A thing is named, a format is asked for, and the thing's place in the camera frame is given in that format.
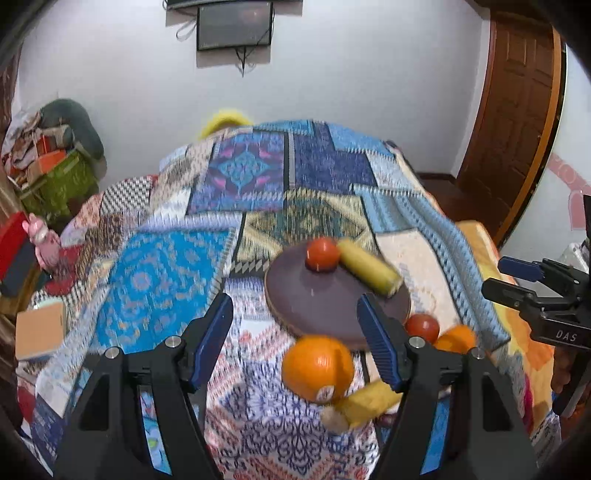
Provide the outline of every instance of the pink figurine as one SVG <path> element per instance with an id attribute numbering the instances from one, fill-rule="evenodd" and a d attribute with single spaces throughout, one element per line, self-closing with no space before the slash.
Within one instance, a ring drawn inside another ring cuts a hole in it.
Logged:
<path id="1" fill-rule="evenodd" d="M 49 230 L 43 219 L 29 214 L 29 221 L 22 223 L 23 230 L 29 236 L 29 240 L 35 245 L 35 256 L 39 266 L 51 272 L 60 259 L 60 237 L 53 230 Z"/>

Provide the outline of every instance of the floor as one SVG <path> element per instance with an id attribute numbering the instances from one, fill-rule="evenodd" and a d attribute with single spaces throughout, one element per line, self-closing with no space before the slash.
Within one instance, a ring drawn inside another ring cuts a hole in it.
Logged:
<path id="1" fill-rule="evenodd" d="M 421 179 L 421 183 L 452 221 L 482 220 L 483 213 L 478 205 L 450 180 Z"/>

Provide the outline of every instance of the patchwork quilt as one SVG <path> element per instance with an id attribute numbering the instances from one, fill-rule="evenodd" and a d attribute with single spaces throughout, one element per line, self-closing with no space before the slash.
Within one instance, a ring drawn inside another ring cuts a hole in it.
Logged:
<path id="1" fill-rule="evenodd" d="M 61 236 L 54 279 L 34 307 L 61 298 L 68 335 L 48 361 L 22 362 L 35 392 L 25 441 L 49 470 L 69 415 L 98 357 L 110 346 L 151 349 L 203 315 L 224 291 L 234 320 L 207 385 L 190 401 L 224 478 L 365 479 L 388 430 L 368 423 L 343 435 L 322 426 L 319 407 L 281 382 L 295 339 L 267 307 L 264 275 L 287 246 L 323 235 L 351 237 L 395 265 L 411 311 L 446 330 L 460 323 L 507 372 L 540 457 L 556 438 L 549 412 L 552 350 L 529 340 L 510 309 L 480 295 L 498 253 L 483 227 L 454 225 L 391 142 L 317 121 L 226 129 L 181 147 L 158 175 L 128 179 L 92 197 Z M 355 391 L 375 373 L 354 352 Z M 170 473 L 149 391 L 141 393 L 154 468 Z M 439 465 L 449 403 L 437 409 L 423 471 Z"/>

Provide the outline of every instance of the metal screw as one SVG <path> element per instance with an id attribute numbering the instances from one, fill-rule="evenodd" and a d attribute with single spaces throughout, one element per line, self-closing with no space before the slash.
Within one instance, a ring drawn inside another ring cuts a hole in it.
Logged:
<path id="1" fill-rule="evenodd" d="M 482 348 L 478 348 L 475 347 L 473 349 L 470 350 L 470 354 L 476 359 L 476 360 L 482 360 L 486 354 L 484 353 L 484 350 Z"/>
<path id="2" fill-rule="evenodd" d="M 176 346 L 179 346 L 181 344 L 181 337 L 179 337 L 178 335 L 170 336 L 164 341 L 164 344 L 168 348 L 174 348 Z"/>
<path id="3" fill-rule="evenodd" d="M 422 337 L 410 337 L 408 344 L 415 348 L 423 348 L 425 346 L 425 340 Z"/>
<path id="4" fill-rule="evenodd" d="M 111 348 L 108 348 L 105 352 L 105 356 L 109 359 L 109 360 L 113 360 L 117 355 L 119 355 L 119 349 L 115 346 L 112 346 Z"/>

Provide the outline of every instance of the pile of clothes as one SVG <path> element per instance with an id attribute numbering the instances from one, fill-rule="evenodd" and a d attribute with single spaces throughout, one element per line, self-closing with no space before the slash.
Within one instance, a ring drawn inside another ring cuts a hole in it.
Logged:
<path id="1" fill-rule="evenodd" d="M 94 177 L 105 175 L 103 145 L 86 110 L 70 99 L 58 99 L 37 112 L 12 119 L 2 145 L 2 166 L 17 190 L 32 186 L 75 149 Z"/>

